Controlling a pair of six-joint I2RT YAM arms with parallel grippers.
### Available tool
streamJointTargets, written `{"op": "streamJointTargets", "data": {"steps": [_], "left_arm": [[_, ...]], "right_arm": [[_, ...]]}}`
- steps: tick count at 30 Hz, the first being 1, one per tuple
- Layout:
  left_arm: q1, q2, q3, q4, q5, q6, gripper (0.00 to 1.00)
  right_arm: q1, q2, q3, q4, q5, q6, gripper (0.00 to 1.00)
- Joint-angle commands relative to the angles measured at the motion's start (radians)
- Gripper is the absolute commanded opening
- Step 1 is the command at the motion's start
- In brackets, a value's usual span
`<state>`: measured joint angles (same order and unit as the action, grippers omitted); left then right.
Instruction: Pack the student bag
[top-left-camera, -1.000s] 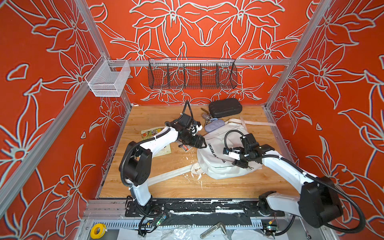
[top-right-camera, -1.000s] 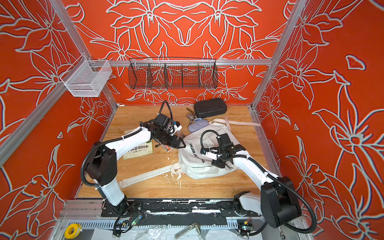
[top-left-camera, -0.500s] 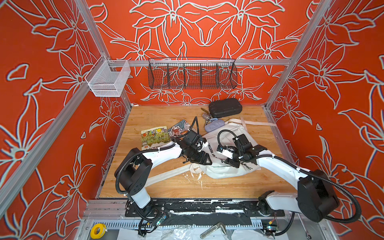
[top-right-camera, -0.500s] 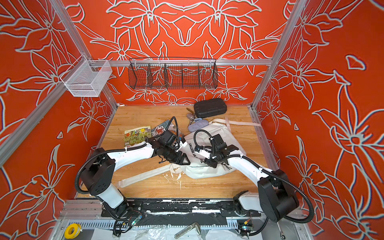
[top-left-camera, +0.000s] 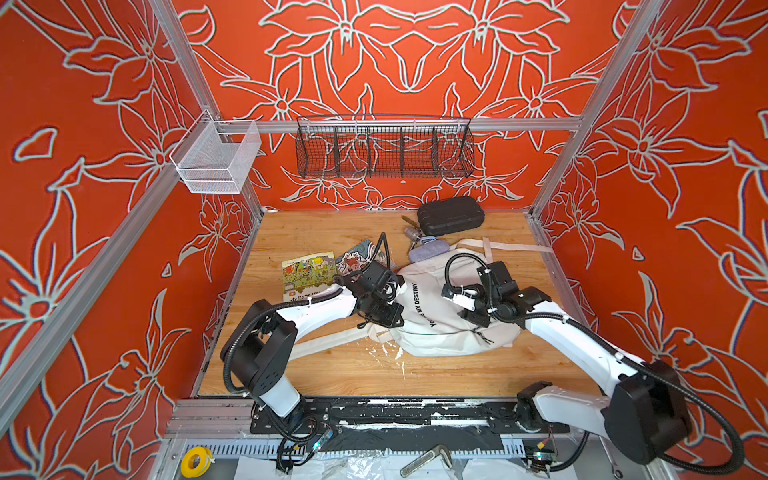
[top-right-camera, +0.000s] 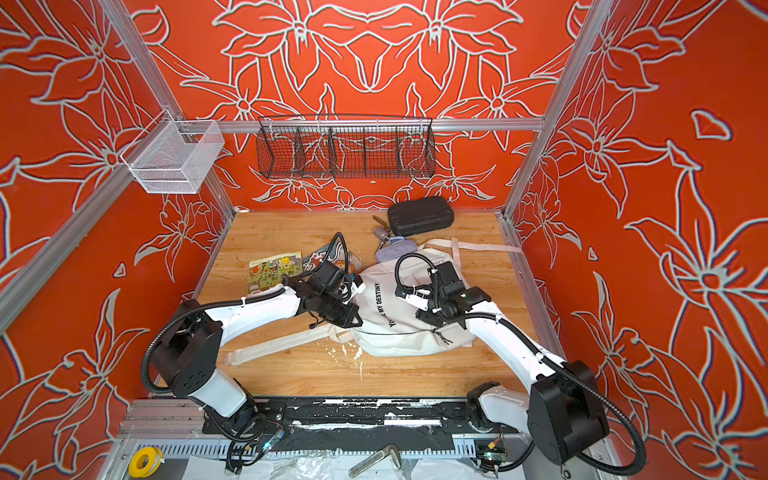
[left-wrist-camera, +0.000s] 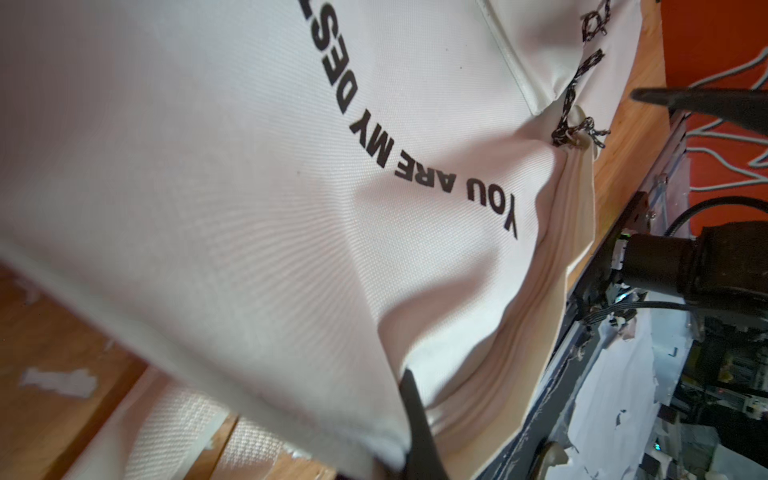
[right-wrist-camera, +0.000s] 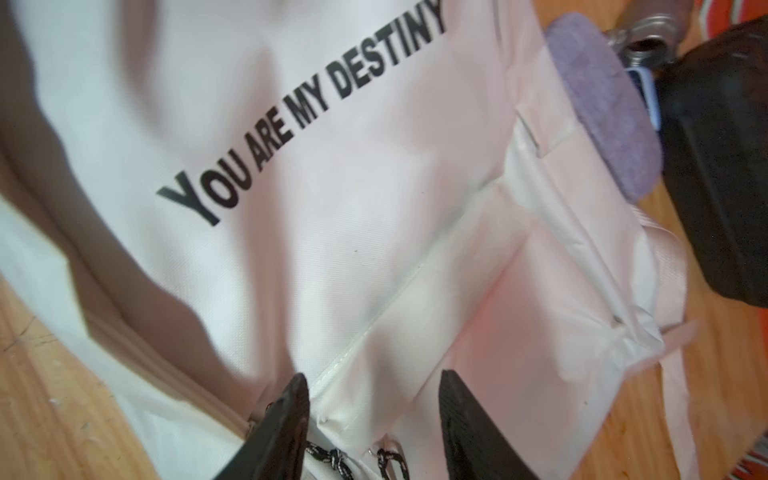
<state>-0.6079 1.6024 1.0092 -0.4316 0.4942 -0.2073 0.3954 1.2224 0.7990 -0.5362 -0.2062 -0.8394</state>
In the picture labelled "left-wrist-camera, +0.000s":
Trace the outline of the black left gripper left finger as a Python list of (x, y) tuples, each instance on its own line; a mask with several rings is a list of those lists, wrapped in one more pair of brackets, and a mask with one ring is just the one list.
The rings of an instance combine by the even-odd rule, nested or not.
[(401, 479), (448, 480), (440, 459), (413, 373), (406, 370), (399, 385), (411, 432), (411, 447)]

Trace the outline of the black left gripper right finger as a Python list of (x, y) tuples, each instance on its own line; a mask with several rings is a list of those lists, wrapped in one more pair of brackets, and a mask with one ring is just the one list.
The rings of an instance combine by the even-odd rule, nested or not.
[(630, 93), (630, 98), (670, 110), (714, 116), (767, 135), (767, 92), (764, 90), (638, 88)]

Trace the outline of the white canvas backpack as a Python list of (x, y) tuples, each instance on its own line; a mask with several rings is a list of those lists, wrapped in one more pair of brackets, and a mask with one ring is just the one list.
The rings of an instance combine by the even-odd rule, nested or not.
[(637, 1), (5, 1), (1, 259), (347, 475), (518, 434)]

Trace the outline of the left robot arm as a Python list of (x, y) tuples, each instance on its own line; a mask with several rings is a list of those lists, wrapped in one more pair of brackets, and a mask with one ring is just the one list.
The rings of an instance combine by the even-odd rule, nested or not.
[[(698, 113), (717, 117), (719, 120), (733, 123), (743, 129), (767, 137), (767, 90), (745, 89), (666, 89), (639, 88), (630, 93), (633, 101), (651, 105), (659, 105), (673, 112)], [(621, 217), (613, 230), (598, 249), (597, 257), (587, 268), (587, 273), (577, 284), (578, 289), (584, 281), (591, 278), (594, 282), (603, 281), (608, 286), (608, 280), (623, 281), (630, 287), (666, 293), (677, 294), (684, 300), (682, 304), (668, 301), (621, 301), (601, 310), (588, 311), (584, 295), (571, 298), (576, 301), (576, 307), (567, 306), (566, 320), (573, 320), (572, 327), (576, 328), (584, 340), (580, 344), (568, 343), (571, 351), (561, 360), (551, 361), (554, 373), (546, 380), (543, 393), (538, 395), (532, 412), (524, 422), (524, 435), (528, 427), (536, 427), (544, 422), (544, 426), (554, 426), (555, 407), (557, 401), (565, 401), (565, 394), (572, 393), (574, 386), (561, 387), (562, 378), (573, 377), (576, 370), (582, 367), (570, 367), (577, 348), (587, 345), (599, 322), (606, 320), (609, 314), (626, 313), (638, 310), (669, 310), (693, 313), (704, 318), (718, 318), (730, 321), (733, 325), (742, 325), (754, 330), (767, 331), (767, 257), (758, 258), (761, 246), (767, 246), (767, 221), (731, 222), (728, 224), (706, 227), (696, 239), (675, 237), (676, 232), (697, 214), (718, 206), (743, 206), (767, 213), (767, 201), (745, 196), (726, 196), (706, 200), (681, 213), (667, 228), (662, 236), (650, 234), (620, 235), (619, 226), (629, 226), (630, 220)], [(427, 426), (426, 415), (416, 383), (410, 371), (406, 371), (400, 384), (400, 394), (404, 400), (408, 419), (412, 428), (412, 448), (407, 457), (404, 472), (398, 479), (449, 479), (438, 451)], [(538, 444), (525, 440), (511, 441), (502, 449), (502, 454), (493, 460), (492, 467), (498, 467), (492, 473), (501, 472), (502, 460), (513, 460), (512, 447), (536, 447), (529, 453), (538, 456), (531, 457), (530, 472), (541, 470), (543, 458), (540, 451), (548, 452), (549, 446), (541, 440)]]

